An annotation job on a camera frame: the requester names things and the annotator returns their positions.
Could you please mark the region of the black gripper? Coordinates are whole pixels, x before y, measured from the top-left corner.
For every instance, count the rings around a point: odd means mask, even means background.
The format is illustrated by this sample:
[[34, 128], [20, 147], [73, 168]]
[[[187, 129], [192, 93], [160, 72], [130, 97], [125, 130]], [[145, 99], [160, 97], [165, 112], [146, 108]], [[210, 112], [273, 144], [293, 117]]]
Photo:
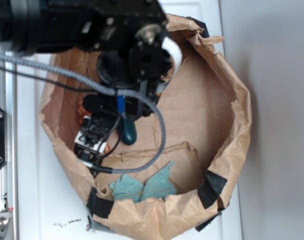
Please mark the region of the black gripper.
[[157, 105], [162, 92], [181, 65], [181, 50], [172, 40], [165, 24], [125, 21], [104, 28], [102, 53], [97, 58], [96, 71], [101, 84], [115, 89], [109, 96], [116, 99], [117, 111], [125, 118], [148, 117], [153, 111], [142, 100], [121, 96], [121, 90], [131, 90]]

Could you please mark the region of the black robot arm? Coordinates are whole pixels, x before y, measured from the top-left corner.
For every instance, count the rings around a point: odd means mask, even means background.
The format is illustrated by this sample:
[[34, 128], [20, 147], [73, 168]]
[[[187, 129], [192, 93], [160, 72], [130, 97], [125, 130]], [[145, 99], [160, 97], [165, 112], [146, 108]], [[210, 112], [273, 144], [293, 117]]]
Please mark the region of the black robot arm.
[[174, 57], [168, 19], [156, 0], [0, 0], [0, 45], [19, 56], [55, 54], [78, 48], [84, 52], [125, 55], [126, 86], [101, 86], [70, 70], [0, 54], [0, 60], [72, 78], [110, 97], [134, 98], [160, 115], [149, 96], [136, 92], [139, 81], [159, 80]]

